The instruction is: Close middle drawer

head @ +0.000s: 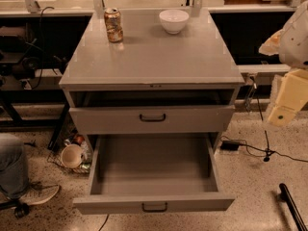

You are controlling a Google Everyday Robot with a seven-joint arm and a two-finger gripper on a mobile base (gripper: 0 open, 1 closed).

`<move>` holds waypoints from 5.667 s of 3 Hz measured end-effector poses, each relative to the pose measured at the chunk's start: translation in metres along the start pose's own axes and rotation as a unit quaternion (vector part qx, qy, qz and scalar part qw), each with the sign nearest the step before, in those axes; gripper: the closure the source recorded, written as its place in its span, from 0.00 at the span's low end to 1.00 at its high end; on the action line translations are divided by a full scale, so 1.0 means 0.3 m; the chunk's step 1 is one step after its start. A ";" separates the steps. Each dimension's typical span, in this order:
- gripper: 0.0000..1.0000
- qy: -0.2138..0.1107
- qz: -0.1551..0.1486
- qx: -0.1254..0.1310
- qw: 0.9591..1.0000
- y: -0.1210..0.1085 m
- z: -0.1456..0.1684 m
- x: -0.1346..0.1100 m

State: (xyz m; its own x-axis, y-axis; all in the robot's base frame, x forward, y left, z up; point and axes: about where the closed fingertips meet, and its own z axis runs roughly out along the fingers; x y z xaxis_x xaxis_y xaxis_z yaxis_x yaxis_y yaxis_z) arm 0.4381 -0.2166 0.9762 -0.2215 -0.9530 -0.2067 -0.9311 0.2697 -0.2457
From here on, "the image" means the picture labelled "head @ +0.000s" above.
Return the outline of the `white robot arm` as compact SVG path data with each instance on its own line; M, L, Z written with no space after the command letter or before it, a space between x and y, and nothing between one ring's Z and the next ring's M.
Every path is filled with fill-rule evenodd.
M282 127L308 103L308 2L303 2L282 29L259 48L263 55L277 55L291 69L275 75L271 84L267 124Z

